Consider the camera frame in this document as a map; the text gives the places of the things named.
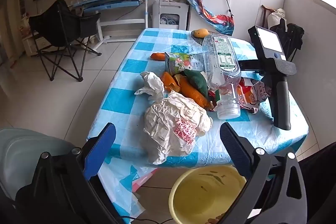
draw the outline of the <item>blue and white tablecloth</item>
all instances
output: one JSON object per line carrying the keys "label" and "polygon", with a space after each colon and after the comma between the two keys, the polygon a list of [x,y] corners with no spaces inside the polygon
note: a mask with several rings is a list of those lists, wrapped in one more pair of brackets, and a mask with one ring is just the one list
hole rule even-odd
{"label": "blue and white tablecloth", "polygon": [[[231,41],[239,60],[257,59],[251,44],[234,38]],[[201,53],[202,47],[192,39],[189,31],[148,28],[128,52],[105,94],[88,138],[97,136],[108,122],[115,125],[117,137],[98,175],[120,215],[137,217],[143,211],[132,194],[132,181],[149,173],[153,167],[195,168],[231,161],[219,137],[223,121],[217,118],[216,112],[209,112],[213,119],[212,128],[205,136],[198,138],[190,155],[169,156],[159,166],[149,162],[142,144],[148,137],[143,132],[143,125],[144,113],[150,102],[148,95],[135,96],[134,92],[144,85],[140,76],[142,71],[152,71],[161,76],[165,70],[163,61],[150,60],[153,52],[195,54]],[[242,72],[242,76],[260,79],[254,72]],[[291,94],[290,119],[291,130],[274,127],[267,100],[260,105],[260,111],[256,114],[242,109],[240,117],[227,121],[238,135],[246,137],[254,147],[275,153],[301,140],[308,133],[308,124]]]}

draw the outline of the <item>desk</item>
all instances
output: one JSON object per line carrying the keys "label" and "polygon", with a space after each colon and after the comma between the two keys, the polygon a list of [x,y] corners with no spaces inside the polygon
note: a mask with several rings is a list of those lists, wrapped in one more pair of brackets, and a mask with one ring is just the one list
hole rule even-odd
{"label": "desk", "polygon": [[94,50],[96,50],[104,42],[135,41],[136,39],[133,39],[133,38],[105,39],[104,40],[101,27],[117,25],[117,24],[144,23],[145,28],[148,28],[148,0],[86,0],[84,2],[79,2],[77,4],[74,4],[73,7],[74,8],[81,7],[84,13],[88,13],[88,12],[98,13],[98,11],[100,10],[110,10],[110,9],[121,8],[121,7],[139,6],[143,2],[145,3],[144,18],[113,20],[113,21],[105,21],[105,22],[101,22],[100,20],[97,21],[97,29],[98,29],[97,37],[99,39],[99,43],[93,48]]}
{"label": "desk", "polygon": [[[238,59],[257,59],[250,43],[234,38],[231,41]],[[208,112],[213,125],[208,133],[196,140],[191,154],[169,155],[161,165],[153,165],[148,160],[143,145],[143,142],[148,141],[148,135],[143,132],[143,117],[150,102],[147,94],[135,96],[134,92],[144,85],[140,72],[152,71],[158,76],[162,75],[165,63],[150,60],[149,57],[153,52],[164,51],[195,54],[202,52],[202,47],[192,39],[189,31],[144,30],[115,74],[88,135],[88,138],[97,136],[107,122],[115,125],[117,136],[98,176],[121,215],[130,213],[130,216],[137,217],[142,212],[142,206],[132,194],[132,181],[153,171],[155,167],[196,168],[231,162],[219,137],[219,128],[224,121],[217,118],[216,112]],[[261,78],[254,72],[245,71],[242,76],[256,80]],[[268,100],[261,103],[255,115],[242,109],[240,117],[227,121],[239,136],[246,137],[254,147],[275,153],[308,134],[304,116],[291,94],[289,98],[292,125],[289,131],[273,126]]]}

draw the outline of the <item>device screen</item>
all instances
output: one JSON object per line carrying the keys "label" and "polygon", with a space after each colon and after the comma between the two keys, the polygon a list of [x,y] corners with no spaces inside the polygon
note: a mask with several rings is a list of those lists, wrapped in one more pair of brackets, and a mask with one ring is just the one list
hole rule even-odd
{"label": "device screen", "polygon": [[273,51],[282,52],[281,44],[276,33],[258,27],[257,31],[263,47]]}

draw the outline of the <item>plastic bottle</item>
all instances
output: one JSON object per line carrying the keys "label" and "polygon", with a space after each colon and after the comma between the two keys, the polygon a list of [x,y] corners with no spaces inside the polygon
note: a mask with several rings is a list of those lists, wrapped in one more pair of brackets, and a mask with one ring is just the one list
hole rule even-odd
{"label": "plastic bottle", "polygon": [[203,57],[207,83],[215,91],[218,119],[240,116],[237,85],[241,78],[238,60],[230,39],[222,34],[210,34],[203,41]]}

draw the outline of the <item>green vegetable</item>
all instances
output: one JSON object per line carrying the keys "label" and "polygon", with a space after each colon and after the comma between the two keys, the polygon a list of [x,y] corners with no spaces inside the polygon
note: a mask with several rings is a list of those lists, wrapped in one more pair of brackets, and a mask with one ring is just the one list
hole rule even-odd
{"label": "green vegetable", "polygon": [[184,74],[188,82],[196,88],[205,98],[208,98],[208,85],[200,71],[185,69]]}

